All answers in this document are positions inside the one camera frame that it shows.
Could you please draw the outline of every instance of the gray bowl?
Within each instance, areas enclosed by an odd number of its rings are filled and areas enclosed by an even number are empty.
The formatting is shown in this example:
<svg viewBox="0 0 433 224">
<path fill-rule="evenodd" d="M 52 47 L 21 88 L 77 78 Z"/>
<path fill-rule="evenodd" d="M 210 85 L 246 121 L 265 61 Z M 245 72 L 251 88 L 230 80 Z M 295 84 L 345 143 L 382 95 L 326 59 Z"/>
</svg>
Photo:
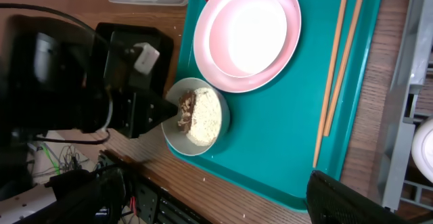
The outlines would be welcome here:
<svg viewBox="0 0 433 224">
<path fill-rule="evenodd" d="M 175 83 L 173 87 L 168 91 L 166 100 L 179 105 L 179 98 L 187 91 L 193 91 L 199 88 L 210 88 L 213 89 L 218 96 L 219 105 L 221 107 L 221 128 L 219 129 L 218 137 L 208 146 L 198 146 L 192 143 L 186 136 L 186 134 L 180 132 L 177 128 L 177 122 L 181 119 L 181 110 L 179 109 L 176 116 L 166 120 L 162 123 L 162 132 L 164 132 L 165 139 L 178 153 L 186 156 L 198 156 L 208 151 L 217 142 L 221 136 L 223 136 L 230 124 L 230 111 L 227 106 L 227 102 L 224 97 L 208 83 L 201 79 L 187 78 L 182 79 Z"/>
</svg>

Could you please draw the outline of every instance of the green wire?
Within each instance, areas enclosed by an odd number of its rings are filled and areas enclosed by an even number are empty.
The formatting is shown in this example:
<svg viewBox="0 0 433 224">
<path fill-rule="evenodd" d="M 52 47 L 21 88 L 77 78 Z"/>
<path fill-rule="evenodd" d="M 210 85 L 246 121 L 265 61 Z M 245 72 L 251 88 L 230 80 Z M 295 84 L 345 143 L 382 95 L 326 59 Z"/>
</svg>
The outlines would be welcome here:
<svg viewBox="0 0 433 224">
<path fill-rule="evenodd" d="M 51 156 L 49 155 L 49 152 L 48 152 L 47 148 L 46 148 L 44 145 L 42 145 L 42 149 L 43 149 L 43 151 L 45 152 L 45 154 L 47 155 L 48 159 L 51 161 L 52 165 L 54 166 L 57 175 L 60 175 L 60 168 L 59 168 L 59 165 L 58 165 L 57 163 L 55 163 L 55 162 L 51 159 Z"/>
</svg>

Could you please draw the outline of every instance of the brown food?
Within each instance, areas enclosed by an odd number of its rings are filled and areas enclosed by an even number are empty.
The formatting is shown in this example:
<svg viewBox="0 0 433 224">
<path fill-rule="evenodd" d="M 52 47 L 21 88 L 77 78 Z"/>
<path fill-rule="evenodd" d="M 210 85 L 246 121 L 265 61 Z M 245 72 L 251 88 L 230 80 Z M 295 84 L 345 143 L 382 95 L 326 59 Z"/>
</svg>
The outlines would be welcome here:
<svg viewBox="0 0 433 224">
<path fill-rule="evenodd" d="M 177 122 L 181 132 L 188 133 L 192 124 L 192 112 L 196 104 L 196 94 L 194 91 L 188 91 L 179 98 L 179 106 L 182 111 L 182 118 Z"/>
</svg>

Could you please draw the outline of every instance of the tray rim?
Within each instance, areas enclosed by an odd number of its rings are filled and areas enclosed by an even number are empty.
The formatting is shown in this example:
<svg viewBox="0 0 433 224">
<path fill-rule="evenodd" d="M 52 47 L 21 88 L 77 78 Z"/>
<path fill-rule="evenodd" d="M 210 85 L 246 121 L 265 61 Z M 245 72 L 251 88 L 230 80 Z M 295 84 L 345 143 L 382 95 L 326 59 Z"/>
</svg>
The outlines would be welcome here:
<svg viewBox="0 0 433 224">
<path fill-rule="evenodd" d="M 373 5 L 373 8 L 371 9 L 371 12 L 372 12 L 372 14 L 373 14 L 373 16 L 375 18 L 373 20 L 371 20 L 370 23 L 369 23 L 368 38 L 366 40 L 365 52 L 364 52 L 364 56 L 362 58 L 361 68 L 359 70 L 359 76 L 358 76 L 358 80 L 357 80 L 357 86 L 356 86 L 356 89 L 355 89 L 354 100 L 353 100 L 353 103 L 352 103 L 352 107 L 350 109 L 350 116 L 349 116 L 349 119 L 348 119 L 349 123 L 348 123 L 348 126 L 346 128 L 346 133 L 344 135 L 344 141 L 343 141 L 343 144 L 342 144 L 343 148 L 342 148 L 340 157 L 338 159 L 338 163 L 337 163 L 337 167 L 336 167 L 336 174 L 333 175 L 333 176 L 331 176 L 331 177 L 333 177 L 336 180 L 340 180 L 341 174 L 342 174 L 342 170 L 343 170 L 343 167 L 344 167 L 344 160 L 346 158 L 346 153 L 347 153 L 347 150 L 348 150 L 348 147 L 349 147 L 350 136 L 352 134 L 352 128 L 353 128 L 353 125 L 355 123 L 355 118 L 356 118 L 356 113 L 357 113 L 357 107 L 358 107 L 359 98 L 360 98 L 360 95 L 361 95 L 361 89 L 362 89 L 362 85 L 363 85 L 363 79 L 364 79 L 364 75 L 365 75 L 365 69 L 366 69 L 367 62 L 368 62 L 368 57 L 369 57 L 369 50 L 370 50 L 371 43 L 372 43 L 372 40 L 373 40 L 375 25 L 376 25 L 376 22 L 378 20 L 378 14 L 379 14 L 379 9 L 380 9 L 381 3 L 382 3 L 382 0 L 375 1 L 374 5 Z M 186 18 L 185 18 L 185 24 L 188 23 L 187 21 L 189 19 L 193 18 L 191 16 L 191 12 L 195 12 L 195 10 L 192 11 L 192 9 L 194 9 L 194 8 L 189 8 L 189 5 L 188 5 L 187 15 L 186 15 Z M 186 42 L 186 41 L 184 41 L 185 33 L 186 32 L 185 32 L 185 29 L 184 29 L 183 30 L 183 34 L 182 34 L 183 40 L 181 42 L 181 48 L 180 48 L 180 52 L 179 52 L 179 60 L 181 59 L 180 54 L 184 53 L 185 52 L 184 50 L 187 50 L 187 48 L 183 45 L 184 42 Z M 190 49 L 191 49 L 191 51 L 189 52 L 189 57 L 191 57 L 191 55 L 192 55 L 193 43 L 191 43 Z M 178 77 L 178 72 L 177 72 L 176 73 L 176 79 L 175 79 L 175 81 L 178 81 L 178 80 L 179 80 L 179 77 Z M 216 172 L 214 172 L 214 171 L 212 171 L 212 170 L 210 170 L 210 169 L 208 169 L 208 168 L 206 168 L 204 166 L 196 164 L 196 163 L 188 160 L 190 157 L 184 156 L 184 155 L 181 155 L 181 154 L 177 153 L 174 149 L 171 148 L 171 146 L 168 144 L 168 142 L 166 142 L 166 143 L 167 143 L 167 146 L 168 146 L 169 150 L 177 158 L 179 158 L 180 160 L 182 160 L 184 162 L 192 164 L 193 166 L 196 166 L 199 169 L 202 169 L 203 171 L 206 171 L 208 173 L 212 173 L 213 175 L 215 175 L 215 176 L 217 176 L 217 177 L 219 177 L 221 179 L 224 179 L 225 181 L 228 181 L 228 182 L 230 182 L 230 183 L 232 183 L 232 184 L 234 184 L 236 186 L 239 186 L 239 187 L 241 187 L 243 189 L 246 189 L 249 192 L 252 192 L 252 193 L 254 193 L 254 194 L 256 194 L 256 195 L 258 195 L 260 197 L 263 197 L 263 198 L 265 198 L 267 200 L 270 200 L 270 201 L 272 201 L 274 203 L 278 203 L 278 204 L 280 204 L 280 205 L 282 205 L 282 206 L 284 206 L 284 207 L 286 207 L 286 208 L 288 208 L 290 210 L 293 210 L 293 211 L 296 211 L 296 212 L 301 212 L 301 213 L 306 213 L 307 212 L 306 208 L 305 209 L 294 208 L 294 207 L 292 207 L 292 206 L 290 206 L 290 205 L 288 205 L 288 204 L 286 204 L 284 202 L 280 202 L 279 200 L 272 199 L 269 196 L 267 196 L 267 195 L 265 195 L 265 194 L 263 194 L 261 192 L 258 192 L 258 191 L 254 190 L 254 189 L 246 187 L 246 186 L 238 183 L 237 181 L 233 181 L 233 180 L 231 180 L 229 178 L 226 178 L 226 177 L 222 176 L 221 174 L 216 173 Z M 292 194 L 289 194 L 289 193 L 286 193 L 286 194 L 292 196 L 293 198 L 299 198 L 299 197 L 293 196 Z"/>
</svg>

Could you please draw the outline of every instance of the table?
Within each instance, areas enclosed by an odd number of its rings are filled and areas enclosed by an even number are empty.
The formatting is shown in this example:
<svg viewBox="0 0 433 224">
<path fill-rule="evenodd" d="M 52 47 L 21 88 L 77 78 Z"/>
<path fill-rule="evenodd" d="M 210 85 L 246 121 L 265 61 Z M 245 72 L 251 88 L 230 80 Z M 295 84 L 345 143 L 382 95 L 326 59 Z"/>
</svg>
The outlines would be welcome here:
<svg viewBox="0 0 433 224">
<path fill-rule="evenodd" d="M 172 37 L 175 50 L 166 89 L 174 81 L 186 7 L 137 6 L 107 0 L 1 0 L 53 7 L 80 18 L 92 27 L 99 22 L 154 26 Z M 401 42 L 409 0 L 382 0 L 369 61 L 367 63 L 357 117 L 344 163 L 341 181 L 366 195 L 386 92 L 389 88 Z M 12 11 L 1 12 L 0 27 Z M 39 13 L 26 12 L 30 15 Z M 89 139 L 103 135 L 81 135 L 61 131 L 66 139 Z M 149 161 L 146 177 L 195 209 L 213 223 L 310 223 L 307 214 L 285 209 L 240 187 L 175 158 L 168 150 L 160 127 L 128 140 L 112 131 L 105 145 L 79 146 L 92 159 L 97 151 L 111 149 L 137 162 Z"/>
</svg>

